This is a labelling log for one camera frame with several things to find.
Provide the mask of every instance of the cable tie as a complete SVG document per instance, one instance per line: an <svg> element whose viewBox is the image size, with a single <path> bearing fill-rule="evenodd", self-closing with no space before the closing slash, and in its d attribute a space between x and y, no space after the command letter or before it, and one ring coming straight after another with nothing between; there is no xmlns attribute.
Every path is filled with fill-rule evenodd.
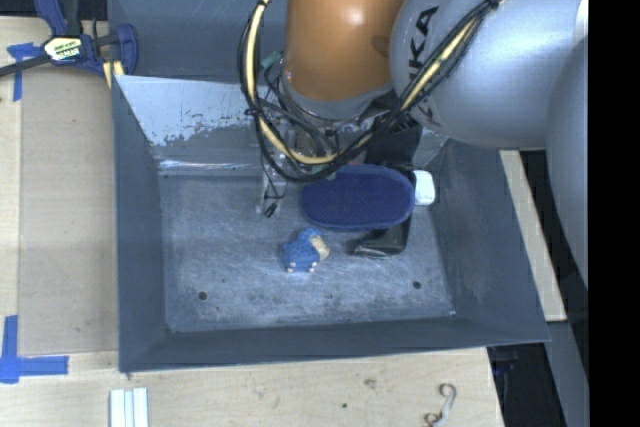
<svg viewBox="0 0 640 427"><path fill-rule="evenodd" d="M498 9L498 7L500 6L500 1L499 0L486 0L487 4L489 4L489 7L495 11L496 9Z"/></svg>

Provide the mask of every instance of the white object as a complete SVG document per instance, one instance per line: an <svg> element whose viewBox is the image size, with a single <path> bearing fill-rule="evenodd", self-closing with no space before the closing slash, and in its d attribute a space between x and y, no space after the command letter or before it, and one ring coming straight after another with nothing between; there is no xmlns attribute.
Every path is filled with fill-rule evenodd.
<svg viewBox="0 0 640 427"><path fill-rule="evenodd" d="M146 388L111 390L109 427L149 427L149 402Z"/></svg>
<svg viewBox="0 0 640 427"><path fill-rule="evenodd" d="M416 176L416 205L431 205L436 200L436 187L433 176L429 171L417 170Z"/></svg>

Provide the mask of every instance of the small blue toy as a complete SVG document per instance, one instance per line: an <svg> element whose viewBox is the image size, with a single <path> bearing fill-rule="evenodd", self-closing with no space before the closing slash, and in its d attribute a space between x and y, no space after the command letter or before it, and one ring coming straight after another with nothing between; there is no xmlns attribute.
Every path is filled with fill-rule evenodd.
<svg viewBox="0 0 640 427"><path fill-rule="evenodd" d="M320 260L329 256L329 248L315 228L302 230L293 242L284 245L287 272L314 272Z"/></svg>

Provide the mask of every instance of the clamp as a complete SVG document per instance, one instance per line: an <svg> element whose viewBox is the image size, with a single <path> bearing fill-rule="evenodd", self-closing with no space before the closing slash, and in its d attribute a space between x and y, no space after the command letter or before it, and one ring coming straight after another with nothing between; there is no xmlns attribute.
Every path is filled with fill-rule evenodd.
<svg viewBox="0 0 640 427"><path fill-rule="evenodd" d="M130 24L116 27L115 33L98 38L82 33L77 18L78 0L33 0L38 16L51 29L51 37L41 46L39 55L0 68L0 77L18 73L35 66L51 63L54 66L73 66L95 73L109 80L108 63L100 55L100 47L119 44L118 67L126 74L134 72L138 62L138 43Z"/></svg>

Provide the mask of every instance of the blue sponge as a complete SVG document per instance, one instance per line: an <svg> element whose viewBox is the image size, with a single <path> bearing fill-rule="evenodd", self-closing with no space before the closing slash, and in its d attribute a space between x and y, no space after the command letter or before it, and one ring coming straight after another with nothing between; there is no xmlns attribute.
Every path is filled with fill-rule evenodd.
<svg viewBox="0 0 640 427"><path fill-rule="evenodd" d="M373 164L343 166L333 178L302 189L306 218L338 231L390 228L411 215L414 202L415 192L406 176Z"/></svg>

